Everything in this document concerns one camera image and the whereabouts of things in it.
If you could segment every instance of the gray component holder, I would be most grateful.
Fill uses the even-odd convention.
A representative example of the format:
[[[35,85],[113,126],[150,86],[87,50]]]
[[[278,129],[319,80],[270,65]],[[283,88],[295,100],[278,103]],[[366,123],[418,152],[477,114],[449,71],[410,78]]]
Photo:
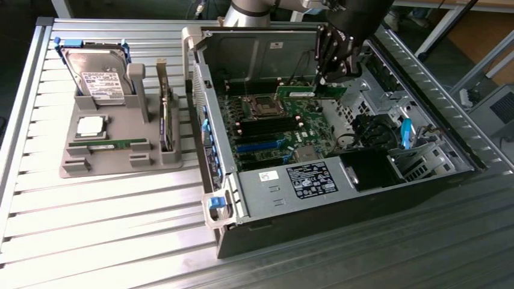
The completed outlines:
[[[146,95],[145,93],[145,65],[131,63],[129,67],[129,77],[134,82],[137,95],[126,96],[127,105],[96,106],[91,96],[75,97],[76,105],[74,107],[60,166],[62,178],[177,169],[183,165],[179,96],[174,94],[171,101],[174,150],[163,152],[159,142],[161,95]],[[110,140],[146,138],[149,141],[131,144],[131,149],[108,151],[91,151],[87,146],[70,147],[70,143],[75,142],[79,117],[103,114],[110,116],[110,122],[106,127]],[[146,157],[134,158],[134,156],[139,155],[146,155]]]

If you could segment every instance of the metal workbench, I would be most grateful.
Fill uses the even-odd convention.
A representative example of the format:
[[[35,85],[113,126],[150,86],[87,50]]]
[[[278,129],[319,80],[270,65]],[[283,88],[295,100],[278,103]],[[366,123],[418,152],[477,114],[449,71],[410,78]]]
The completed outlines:
[[[2,288],[513,287],[512,163],[477,134],[394,34],[381,30],[377,36],[442,113],[469,131],[465,137],[490,170],[412,210],[218,260],[201,211],[181,49],[182,28],[217,22],[56,19],[39,24],[0,152]],[[170,81],[183,97],[179,171],[59,177],[75,85],[52,51],[55,36],[127,39],[133,61],[147,65],[147,93],[158,92],[157,58],[169,59]]]

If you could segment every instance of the warning label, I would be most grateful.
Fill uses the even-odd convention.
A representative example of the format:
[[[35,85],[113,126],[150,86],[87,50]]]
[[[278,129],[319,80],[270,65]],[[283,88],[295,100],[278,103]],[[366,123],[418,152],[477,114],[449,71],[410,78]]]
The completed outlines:
[[[117,72],[83,72],[82,78],[94,99],[123,98],[123,88]]]
[[[297,197],[307,199],[338,191],[325,162],[287,168]]]

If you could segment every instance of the motherboard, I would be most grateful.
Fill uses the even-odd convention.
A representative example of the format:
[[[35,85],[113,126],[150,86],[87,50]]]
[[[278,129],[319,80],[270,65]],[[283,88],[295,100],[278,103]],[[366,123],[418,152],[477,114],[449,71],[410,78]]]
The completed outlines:
[[[311,87],[279,87],[275,93],[218,94],[238,171],[318,160],[334,150],[322,99],[341,98],[345,90],[315,94]]]

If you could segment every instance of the green circuit board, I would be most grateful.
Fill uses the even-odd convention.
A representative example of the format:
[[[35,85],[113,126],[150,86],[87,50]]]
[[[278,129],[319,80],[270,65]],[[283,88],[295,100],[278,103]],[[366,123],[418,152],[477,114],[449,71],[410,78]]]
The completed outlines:
[[[258,121],[255,119],[255,107],[249,104],[249,98],[253,100],[259,98],[274,98],[278,101],[281,110],[274,108],[274,113],[281,116],[273,116],[265,119],[274,119],[281,117],[301,116],[302,127],[295,130],[267,134],[274,140],[281,140],[282,144],[278,148],[265,149],[253,152],[238,152],[237,143],[241,135],[237,131],[237,123],[241,121]],[[314,99],[294,99],[277,98],[275,94],[251,95],[251,96],[222,96],[219,97],[219,106],[225,125],[227,128],[229,141],[231,143],[233,154],[239,171],[250,170],[245,168],[245,164],[257,163],[259,161],[275,160],[270,166],[297,163],[295,150],[302,146],[313,146],[315,153],[323,158],[333,150],[335,140],[331,136],[331,128],[322,113],[322,102]],[[262,112],[269,112],[270,105],[261,106]]]

